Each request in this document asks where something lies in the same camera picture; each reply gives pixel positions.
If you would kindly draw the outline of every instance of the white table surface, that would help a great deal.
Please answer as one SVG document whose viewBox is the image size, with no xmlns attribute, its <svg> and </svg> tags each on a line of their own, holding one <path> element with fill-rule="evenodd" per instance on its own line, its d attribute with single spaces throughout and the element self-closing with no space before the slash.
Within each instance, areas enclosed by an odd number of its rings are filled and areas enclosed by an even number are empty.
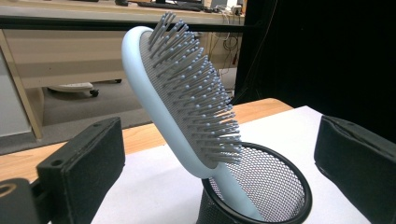
<svg viewBox="0 0 396 224">
<path fill-rule="evenodd" d="M 281 153 L 304 174 L 313 194 L 305 223 L 370 223 L 314 161 L 321 114 L 307 106 L 242 124 L 242 140 Z M 203 187 L 167 146 L 127 155 L 125 167 L 92 223 L 192 224 Z"/>
</svg>

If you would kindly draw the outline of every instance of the black backdrop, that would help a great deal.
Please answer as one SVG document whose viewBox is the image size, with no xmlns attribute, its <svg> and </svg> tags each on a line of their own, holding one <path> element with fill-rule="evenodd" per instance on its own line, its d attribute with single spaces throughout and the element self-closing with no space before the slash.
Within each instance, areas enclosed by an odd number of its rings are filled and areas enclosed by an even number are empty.
<svg viewBox="0 0 396 224">
<path fill-rule="evenodd" d="M 244 33 L 235 105 L 268 97 L 293 107 L 308 105 L 396 143 L 391 1 L 247 3 L 246 23 L 262 29 Z"/>
</svg>

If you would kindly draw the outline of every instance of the hairbrush bristle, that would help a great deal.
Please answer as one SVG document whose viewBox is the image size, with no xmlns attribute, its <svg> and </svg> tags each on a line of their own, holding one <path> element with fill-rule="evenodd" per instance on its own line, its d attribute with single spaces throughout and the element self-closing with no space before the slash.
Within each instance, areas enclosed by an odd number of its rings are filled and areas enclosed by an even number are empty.
<svg viewBox="0 0 396 224">
<path fill-rule="evenodd" d="M 169 29 L 175 16 L 165 13 L 141 37 L 148 77 L 203 164 L 238 163 L 239 126 L 230 98 L 188 25 L 178 21 Z"/>
</svg>

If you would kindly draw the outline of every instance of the hairbrush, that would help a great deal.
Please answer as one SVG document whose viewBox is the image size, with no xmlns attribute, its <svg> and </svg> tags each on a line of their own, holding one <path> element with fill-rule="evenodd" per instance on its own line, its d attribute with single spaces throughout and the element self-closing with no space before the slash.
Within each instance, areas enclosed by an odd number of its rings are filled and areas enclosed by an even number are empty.
<svg viewBox="0 0 396 224">
<path fill-rule="evenodd" d="M 184 168 L 212 177 L 224 202 L 262 220 L 226 163 L 241 160 L 238 123 L 216 69 L 189 26 L 165 13 L 154 29 L 138 26 L 122 40 L 125 74 L 141 105 Z"/>
</svg>

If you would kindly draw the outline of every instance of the mesh pen holder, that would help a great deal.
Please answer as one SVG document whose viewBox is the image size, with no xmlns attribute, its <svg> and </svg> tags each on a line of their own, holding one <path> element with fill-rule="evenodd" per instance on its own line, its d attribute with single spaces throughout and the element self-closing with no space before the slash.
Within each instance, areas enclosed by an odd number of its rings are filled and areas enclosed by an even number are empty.
<svg viewBox="0 0 396 224">
<path fill-rule="evenodd" d="M 242 162 L 230 171 L 256 205 L 264 221 L 245 217 L 227 206 L 211 178 L 203 179 L 204 192 L 197 224 L 302 223 L 309 215 L 312 194 L 299 169 L 273 150 L 242 143 Z"/>
</svg>

